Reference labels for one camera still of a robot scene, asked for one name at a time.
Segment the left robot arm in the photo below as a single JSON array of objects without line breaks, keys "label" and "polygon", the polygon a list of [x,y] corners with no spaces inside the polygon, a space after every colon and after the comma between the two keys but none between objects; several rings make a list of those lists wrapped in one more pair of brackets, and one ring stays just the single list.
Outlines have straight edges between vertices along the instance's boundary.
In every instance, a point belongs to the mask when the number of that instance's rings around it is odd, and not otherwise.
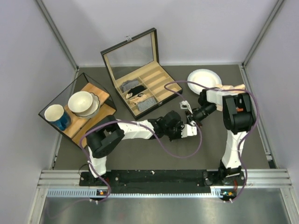
[{"label": "left robot arm", "polygon": [[89,169],[91,173],[89,178],[96,185],[105,182],[107,156],[122,140],[151,140],[155,137],[160,139],[167,136],[172,141],[185,138],[190,133],[188,125],[183,123],[180,115],[175,111],[167,113],[164,117],[133,123],[124,123],[113,115],[109,115],[93,126],[93,129],[105,123],[109,125],[86,136],[90,155]]}]

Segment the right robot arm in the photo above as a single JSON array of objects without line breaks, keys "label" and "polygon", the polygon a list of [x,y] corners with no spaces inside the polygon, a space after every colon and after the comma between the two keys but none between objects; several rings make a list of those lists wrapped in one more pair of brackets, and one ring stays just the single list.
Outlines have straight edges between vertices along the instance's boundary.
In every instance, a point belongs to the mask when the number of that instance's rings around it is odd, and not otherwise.
[{"label": "right robot arm", "polygon": [[256,122],[256,115],[250,95],[246,92],[203,89],[199,95],[199,108],[185,112],[187,123],[200,125],[201,121],[222,109],[223,123],[227,130],[227,142],[224,155],[220,161],[217,178],[225,185],[230,184],[241,174],[241,156],[245,136]]}]

